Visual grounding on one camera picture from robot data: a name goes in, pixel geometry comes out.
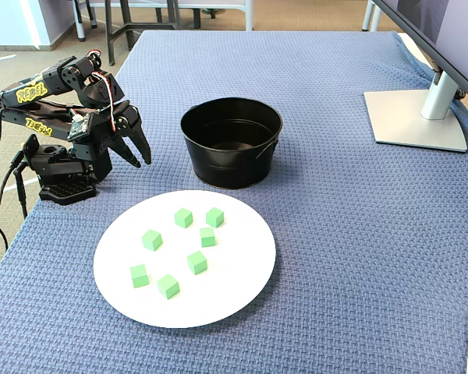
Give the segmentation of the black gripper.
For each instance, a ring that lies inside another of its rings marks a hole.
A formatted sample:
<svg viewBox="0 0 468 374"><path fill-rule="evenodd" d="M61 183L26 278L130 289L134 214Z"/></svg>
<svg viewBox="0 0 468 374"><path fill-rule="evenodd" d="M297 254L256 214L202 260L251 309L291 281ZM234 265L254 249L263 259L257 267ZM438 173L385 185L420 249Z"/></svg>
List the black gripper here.
<svg viewBox="0 0 468 374"><path fill-rule="evenodd" d="M113 111L104 109L90 114L90 135L103 143L121 158L136 168L141 164L122 137L131 139L146 164L151 163L151 148L142 130L142 121L138 109L129 101L122 101L114 106Z"/></svg>

